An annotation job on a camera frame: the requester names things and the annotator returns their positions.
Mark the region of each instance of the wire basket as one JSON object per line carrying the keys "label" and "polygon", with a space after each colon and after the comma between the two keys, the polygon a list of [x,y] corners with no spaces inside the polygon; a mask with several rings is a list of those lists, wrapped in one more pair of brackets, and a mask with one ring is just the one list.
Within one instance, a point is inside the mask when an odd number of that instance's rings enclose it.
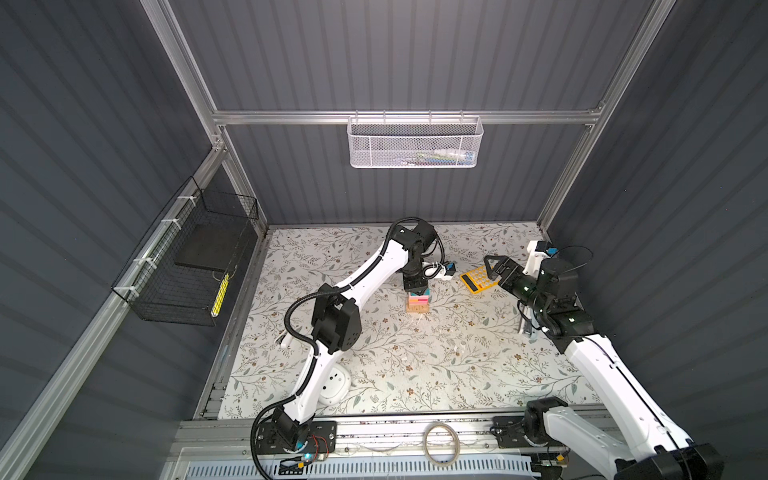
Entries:
{"label": "wire basket", "polygon": [[350,117],[349,163],[354,168],[472,168],[477,165],[480,117],[456,121]]}
{"label": "wire basket", "polygon": [[[157,245],[141,262],[130,286],[112,286],[143,320],[214,326],[228,317],[258,233],[257,201],[253,197],[198,190],[167,222]],[[177,256],[198,226],[237,235],[223,272],[177,264]]]}

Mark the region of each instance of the calculator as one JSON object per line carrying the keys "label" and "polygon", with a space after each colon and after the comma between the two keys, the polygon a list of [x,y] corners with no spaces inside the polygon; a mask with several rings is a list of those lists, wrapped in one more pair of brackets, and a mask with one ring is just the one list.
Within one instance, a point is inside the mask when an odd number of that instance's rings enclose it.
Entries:
{"label": "calculator", "polygon": [[498,283],[498,279],[491,280],[488,278],[488,272],[485,270],[485,266],[479,266],[467,273],[462,273],[461,278],[462,282],[464,282],[473,295],[475,293],[480,293],[483,290],[487,290]]}

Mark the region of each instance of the black wire basket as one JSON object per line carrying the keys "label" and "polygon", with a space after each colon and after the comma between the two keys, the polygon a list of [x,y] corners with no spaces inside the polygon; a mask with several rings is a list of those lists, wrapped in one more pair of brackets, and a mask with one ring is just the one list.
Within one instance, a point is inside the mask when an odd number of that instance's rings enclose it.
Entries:
{"label": "black wire basket", "polygon": [[[258,241],[257,221],[255,198],[198,189],[174,219],[161,220],[168,225],[159,241],[137,259],[154,227],[147,231],[118,277],[138,262],[133,282],[116,281],[112,290],[143,320],[215,326],[231,313]],[[227,239],[215,247],[219,266],[195,265],[199,250],[190,253],[190,244],[217,236]]]}

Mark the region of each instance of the floral patterned surface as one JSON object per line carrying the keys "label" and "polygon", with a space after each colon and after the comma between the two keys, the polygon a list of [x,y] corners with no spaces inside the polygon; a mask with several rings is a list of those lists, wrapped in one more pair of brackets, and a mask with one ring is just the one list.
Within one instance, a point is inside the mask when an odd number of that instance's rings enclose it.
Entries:
{"label": "floral patterned surface", "polygon": [[[527,258],[535,223],[440,225],[447,260],[459,273],[485,254]],[[279,349],[283,315],[299,296],[347,277],[381,244],[383,227],[275,230],[220,410],[221,419],[253,418],[293,388],[304,345]],[[393,275],[363,307],[362,335],[340,362],[353,376],[347,397],[325,415],[521,406],[556,395],[569,403],[599,402],[579,371],[546,338],[518,335],[515,298],[492,287],[470,294],[464,283],[432,280],[426,314],[405,312],[402,277]],[[293,325],[308,329],[313,303]]]}

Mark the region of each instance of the black mounting plate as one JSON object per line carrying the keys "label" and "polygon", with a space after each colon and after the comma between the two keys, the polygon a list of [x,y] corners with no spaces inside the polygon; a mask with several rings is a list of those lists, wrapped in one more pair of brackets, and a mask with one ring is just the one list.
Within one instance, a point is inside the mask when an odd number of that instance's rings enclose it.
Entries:
{"label": "black mounting plate", "polygon": [[[301,453],[315,452],[315,442],[312,440],[312,435],[317,437],[318,453],[332,453],[336,450],[336,422],[312,422],[309,439]],[[321,438],[325,439],[328,445],[320,440]],[[269,419],[259,424],[259,429],[256,432],[256,453],[258,455],[280,455],[290,452],[292,447],[277,434],[274,424]]]}
{"label": "black mounting plate", "polygon": [[[523,415],[493,417],[491,434],[496,437],[500,449],[520,449],[532,447],[525,439],[522,421]],[[559,447],[563,444],[557,440],[550,440],[545,446]]]}

